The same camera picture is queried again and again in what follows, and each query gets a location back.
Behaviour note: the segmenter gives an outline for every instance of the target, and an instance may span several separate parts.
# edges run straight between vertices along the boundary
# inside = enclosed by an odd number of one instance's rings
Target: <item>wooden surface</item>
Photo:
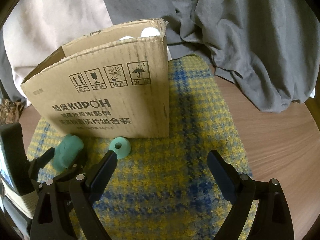
[[[254,178],[280,181],[290,208],[295,240],[320,214],[320,132],[307,107],[292,104],[281,114],[262,113],[232,83],[216,77],[244,143]],[[20,119],[25,148],[40,118],[31,106]]]

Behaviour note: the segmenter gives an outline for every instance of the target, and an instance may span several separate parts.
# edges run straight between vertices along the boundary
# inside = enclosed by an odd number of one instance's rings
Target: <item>handling symbol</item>
[[[81,84],[78,84],[77,79],[76,79],[75,77],[73,77],[72,79],[73,79],[73,81],[76,83],[76,86],[83,85],[82,79],[81,79],[81,77],[80,77],[79,75],[78,75],[78,79],[79,79],[79,81],[81,82]]]
[[[138,78],[141,78],[141,72],[145,72],[143,70],[144,66],[145,66],[144,63],[142,65],[138,65],[138,68],[136,68],[134,71],[132,71],[132,73],[138,73]]]
[[[122,69],[119,66],[113,66],[109,70],[109,75],[111,76],[111,80],[113,82],[116,82],[117,79],[119,79],[120,76],[122,76]]]
[[[90,74],[91,74],[91,77],[96,81],[95,84],[100,83],[100,82],[97,81],[97,78],[98,78],[98,77],[97,77],[97,74],[96,74],[95,72],[90,73]]]

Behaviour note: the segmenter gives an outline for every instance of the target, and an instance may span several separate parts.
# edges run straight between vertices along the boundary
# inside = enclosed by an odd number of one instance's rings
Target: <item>fragile glass symbol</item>
[[[90,73],[91,74],[91,77],[96,81],[95,82],[95,84],[97,84],[97,83],[99,83],[98,81],[97,81],[97,74],[95,73],[95,72],[93,72],[93,73]]]
[[[117,79],[119,79],[119,77],[121,76],[121,69],[118,66],[112,67],[108,71],[113,82],[116,82]]]

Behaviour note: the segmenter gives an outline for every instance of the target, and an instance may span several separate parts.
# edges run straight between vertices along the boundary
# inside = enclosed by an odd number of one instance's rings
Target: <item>keep away from sunlight symbol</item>
[[[112,67],[108,71],[110,72],[111,79],[113,82],[115,82],[121,76],[121,70],[119,66]]]

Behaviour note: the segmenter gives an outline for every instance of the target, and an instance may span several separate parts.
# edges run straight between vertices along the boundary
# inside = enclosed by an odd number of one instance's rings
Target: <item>green foam block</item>
[[[54,150],[53,168],[58,172],[68,169],[83,148],[83,141],[78,136],[66,135]]]

